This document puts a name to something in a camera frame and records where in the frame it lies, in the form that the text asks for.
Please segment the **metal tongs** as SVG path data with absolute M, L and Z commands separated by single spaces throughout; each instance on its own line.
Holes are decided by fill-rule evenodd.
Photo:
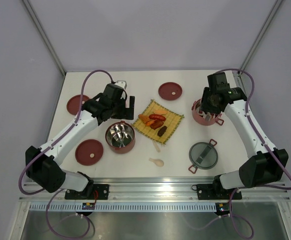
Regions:
M 210 122 L 211 119 L 213 119 L 213 116 L 208 112 L 208 113 L 205 113 L 204 111 L 199 111 L 198 112 L 198 115 L 203 118 L 206 122 Z

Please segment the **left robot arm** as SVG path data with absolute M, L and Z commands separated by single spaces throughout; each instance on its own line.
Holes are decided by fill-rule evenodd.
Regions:
M 23 174 L 49 193 L 66 189 L 76 191 L 82 199 L 90 198 L 93 179 L 82 172 L 63 170 L 61 164 L 82 138 L 103 122 L 134 118 L 135 97 L 128 96 L 126 88 L 125 81 L 109 83 L 103 92 L 82 102 L 76 117 L 61 132 L 39 148 L 26 150 Z

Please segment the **brown meat slice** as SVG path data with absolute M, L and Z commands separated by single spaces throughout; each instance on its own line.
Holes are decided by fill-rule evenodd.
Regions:
M 153 124 L 150 125 L 151 129 L 156 130 L 160 128 L 164 124 L 163 121 L 157 120 Z

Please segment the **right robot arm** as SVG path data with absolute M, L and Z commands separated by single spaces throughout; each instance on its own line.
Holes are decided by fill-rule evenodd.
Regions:
M 224 113 L 234 125 L 245 147 L 248 160 L 236 171 L 214 177 L 212 192 L 217 198 L 239 188 L 273 187 L 285 174 L 289 155 L 278 149 L 257 123 L 249 97 L 239 87 L 230 87 L 222 71 L 207 77 L 199 111 L 204 120 Z

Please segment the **salmon slice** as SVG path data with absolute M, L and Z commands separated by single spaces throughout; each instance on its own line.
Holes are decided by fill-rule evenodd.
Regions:
M 157 110 L 154 110 L 153 113 L 156 115 L 166 115 L 168 112 L 164 109 L 157 109 Z

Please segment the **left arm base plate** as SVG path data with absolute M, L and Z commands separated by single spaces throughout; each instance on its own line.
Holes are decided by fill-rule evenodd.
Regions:
M 83 191 L 66 190 L 66 200 L 107 200 L 109 197 L 109 184 L 89 184 Z

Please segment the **dark chocolate pastry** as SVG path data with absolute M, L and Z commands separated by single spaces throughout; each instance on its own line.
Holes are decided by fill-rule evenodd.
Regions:
M 157 136 L 162 137 L 165 134 L 165 132 L 167 131 L 167 128 L 168 128 L 167 126 L 161 127 L 160 130 L 157 132 Z

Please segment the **red sausage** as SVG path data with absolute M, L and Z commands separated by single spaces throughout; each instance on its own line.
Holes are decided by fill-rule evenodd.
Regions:
M 162 122 L 164 122 L 166 120 L 166 117 L 163 116 L 163 115 L 160 115 L 160 114 L 151 114 L 148 117 L 151 120 L 159 120 L 159 121 L 162 121 Z

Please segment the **fried chicken piece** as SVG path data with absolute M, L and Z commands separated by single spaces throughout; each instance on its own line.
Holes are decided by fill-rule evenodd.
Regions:
M 138 118 L 144 123 L 148 123 L 151 119 L 147 115 L 139 114 Z

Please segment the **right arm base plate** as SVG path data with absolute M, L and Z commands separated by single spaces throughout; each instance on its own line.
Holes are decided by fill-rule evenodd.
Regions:
M 234 189 L 217 189 L 213 184 L 193 184 L 191 189 L 196 192 L 198 200 L 230 200 Z

